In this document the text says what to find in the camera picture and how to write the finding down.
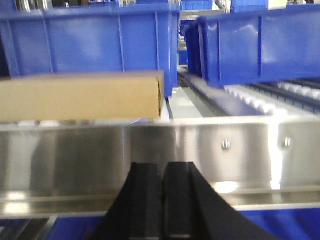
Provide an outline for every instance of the brown cardboard box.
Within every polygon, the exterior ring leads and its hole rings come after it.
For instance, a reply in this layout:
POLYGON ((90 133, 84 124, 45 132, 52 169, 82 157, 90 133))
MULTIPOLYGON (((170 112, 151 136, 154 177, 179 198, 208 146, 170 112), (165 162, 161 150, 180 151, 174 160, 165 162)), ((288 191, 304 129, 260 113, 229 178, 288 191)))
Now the brown cardboard box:
POLYGON ((164 74, 52 74, 0 81, 0 122, 158 118, 164 74))

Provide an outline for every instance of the screw head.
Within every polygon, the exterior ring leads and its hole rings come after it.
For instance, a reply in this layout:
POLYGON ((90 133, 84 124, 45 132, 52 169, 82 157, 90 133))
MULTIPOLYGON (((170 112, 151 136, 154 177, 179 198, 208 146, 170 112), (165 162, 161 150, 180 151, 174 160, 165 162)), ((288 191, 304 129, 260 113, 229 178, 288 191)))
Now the screw head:
POLYGON ((223 140, 221 144, 222 150, 229 150, 231 148, 231 143, 229 139, 223 140))
POLYGON ((282 143, 282 147, 284 147, 284 148, 289 148, 290 145, 291 145, 291 138, 286 136, 286 137, 284 138, 283 143, 282 143))

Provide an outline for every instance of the blue plastic bin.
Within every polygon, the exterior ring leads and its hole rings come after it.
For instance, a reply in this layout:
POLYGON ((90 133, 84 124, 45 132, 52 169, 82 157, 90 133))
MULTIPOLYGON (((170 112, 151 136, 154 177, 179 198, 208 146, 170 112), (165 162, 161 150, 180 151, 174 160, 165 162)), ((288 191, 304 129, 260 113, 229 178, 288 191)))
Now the blue plastic bin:
POLYGON ((187 65, 188 64, 188 52, 187 50, 179 51, 179 65, 187 65))
POLYGON ((202 77, 200 37, 196 22, 186 28, 184 39, 187 48, 188 70, 190 73, 202 77))
POLYGON ((119 7, 119 1, 109 1, 109 0, 104 0, 104 5, 106 7, 119 7))
POLYGON ((104 1, 89 1, 89 7, 95 8, 95 7, 105 7, 104 1))
POLYGON ((319 77, 319 22, 318 5, 201 17, 201 75, 218 87, 319 77))
MULTIPOLYGON (((17 11, 15 0, 0 0, 0 13, 17 11)), ((8 77, 9 70, 0 32, 0 78, 8 77)))
POLYGON ((212 10, 212 1, 186 1, 181 2, 181 10, 212 10))
POLYGON ((163 70, 165 96, 178 84, 177 4, 0 14, 12 77, 44 73, 163 70))
POLYGON ((84 240, 95 231, 102 219, 101 216, 59 218, 46 240, 84 240))
POLYGON ((167 4, 168 0, 136 0, 135 4, 167 4))
POLYGON ((281 239, 320 239, 320 208, 244 211, 242 214, 281 239))
MULTIPOLYGON (((320 239, 320 208, 241 212, 266 231, 286 240, 320 239)), ((84 240, 103 217, 59 218, 46 240, 84 240)))
POLYGON ((16 0, 0 0, 0 13, 17 11, 16 0))
POLYGON ((245 13, 245 12, 258 12, 268 10, 265 5, 252 5, 252 6, 236 6, 230 8, 230 13, 245 13))
POLYGON ((231 0, 231 7, 268 6, 268 0, 231 0))

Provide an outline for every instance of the metal frame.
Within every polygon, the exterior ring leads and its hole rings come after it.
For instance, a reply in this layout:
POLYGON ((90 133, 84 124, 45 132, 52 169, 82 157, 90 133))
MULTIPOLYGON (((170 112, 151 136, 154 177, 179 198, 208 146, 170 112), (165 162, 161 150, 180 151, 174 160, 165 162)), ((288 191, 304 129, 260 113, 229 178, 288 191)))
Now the metal frame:
POLYGON ((103 214, 131 162, 194 162, 239 209, 320 207, 318 117, 2 125, 0 142, 2 218, 103 214))

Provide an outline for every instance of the conveyor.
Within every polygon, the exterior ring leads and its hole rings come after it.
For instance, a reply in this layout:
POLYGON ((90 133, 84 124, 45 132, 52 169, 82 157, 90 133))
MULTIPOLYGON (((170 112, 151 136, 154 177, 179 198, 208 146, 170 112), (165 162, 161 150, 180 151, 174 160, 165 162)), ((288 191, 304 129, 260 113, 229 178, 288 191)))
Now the conveyor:
MULTIPOLYGON (((92 233, 132 162, 156 164, 161 175, 169 162, 194 163, 230 206, 270 232, 275 228, 253 210, 320 208, 320 119, 311 110, 318 100, 304 102, 307 95, 282 83, 212 88, 179 71, 180 87, 161 119, 0 125, 0 217, 16 219, 20 235, 12 239, 72 239, 68 234, 79 228, 92 233)), ((297 236, 310 234, 300 229, 297 236)))

